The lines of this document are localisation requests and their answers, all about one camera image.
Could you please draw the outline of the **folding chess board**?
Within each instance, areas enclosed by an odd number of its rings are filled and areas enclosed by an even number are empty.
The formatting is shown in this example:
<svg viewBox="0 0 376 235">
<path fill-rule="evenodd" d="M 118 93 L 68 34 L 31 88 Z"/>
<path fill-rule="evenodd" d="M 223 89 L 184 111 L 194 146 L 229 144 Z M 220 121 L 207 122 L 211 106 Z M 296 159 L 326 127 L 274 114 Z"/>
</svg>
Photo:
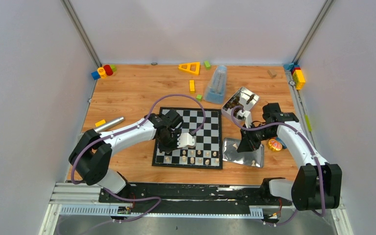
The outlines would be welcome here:
<svg viewBox="0 0 376 235">
<path fill-rule="evenodd" d="M 193 136 L 196 140 L 194 148 L 182 148 L 173 150 L 171 153 L 160 153 L 158 151 L 158 141 L 155 142 L 153 152 L 152 165 L 153 166 L 168 166 L 168 167 L 183 167 L 183 168 L 199 168 L 199 169 L 222 169 L 222 113 L 219 109 L 205 109 L 204 112 L 200 108 L 180 108 L 180 107 L 161 107 L 160 113 L 167 114 L 170 110 L 175 110 L 182 118 L 183 122 L 180 124 L 182 133 L 188 133 L 195 130 L 200 124 L 203 127 L 198 130 Z M 182 162 L 182 151 L 185 150 L 187 154 L 187 161 Z M 194 151 L 195 155 L 191 156 L 190 151 Z M 202 154 L 198 155 L 197 151 L 201 150 Z M 211 155 L 206 156 L 206 152 L 210 151 Z M 217 157 L 213 157 L 212 153 L 218 152 Z M 170 162 L 165 162 L 165 157 L 170 157 Z M 190 164 L 190 158 L 195 158 L 195 164 Z M 198 159 L 202 158 L 203 162 L 198 163 Z M 215 159 L 219 159 L 219 164 L 215 163 Z M 205 165 L 205 160 L 209 159 L 210 164 Z"/>
</svg>

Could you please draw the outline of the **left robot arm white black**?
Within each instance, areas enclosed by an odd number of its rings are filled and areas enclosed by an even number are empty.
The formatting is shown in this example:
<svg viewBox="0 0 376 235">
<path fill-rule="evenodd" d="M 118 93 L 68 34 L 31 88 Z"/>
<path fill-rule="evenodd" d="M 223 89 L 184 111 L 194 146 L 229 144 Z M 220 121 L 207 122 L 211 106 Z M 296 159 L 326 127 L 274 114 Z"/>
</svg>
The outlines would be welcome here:
<svg viewBox="0 0 376 235">
<path fill-rule="evenodd" d="M 143 141 L 157 140 L 163 151 L 177 149 L 183 117 L 171 109 L 166 114 L 146 115 L 139 121 L 113 131 L 86 131 L 69 156 L 69 163 L 89 186 L 99 185 L 109 190 L 118 202 L 130 197 L 130 188 L 121 174 L 109 168 L 116 153 Z"/>
</svg>

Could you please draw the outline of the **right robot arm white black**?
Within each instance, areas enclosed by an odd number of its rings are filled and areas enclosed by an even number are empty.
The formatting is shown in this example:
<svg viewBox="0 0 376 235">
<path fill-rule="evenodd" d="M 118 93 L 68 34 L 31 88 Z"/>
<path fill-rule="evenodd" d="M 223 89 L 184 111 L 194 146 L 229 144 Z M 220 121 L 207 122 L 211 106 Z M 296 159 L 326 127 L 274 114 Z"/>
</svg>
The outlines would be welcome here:
<svg viewBox="0 0 376 235">
<path fill-rule="evenodd" d="M 270 205 L 280 197 L 291 201 L 299 211 L 313 211 L 319 216 L 339 206 L 342 170 L 315 149 L 294 113 L 282 112 L 278 103 L 269 103 L 263 107 L 265 122 L 259 126 L 249 120 L 250 112 L 242 106 L 235 106 L 231 111 L 231 119 L 235 121 L 237 117 L 245 121 L 238 126 L 241 132 L 239 153 L 257 150 L 262 141 L 278 137 L 299 167 L 294 181 L 265 178 L 264 188 L 260 190 L 262 202 Z"/>
</svg>

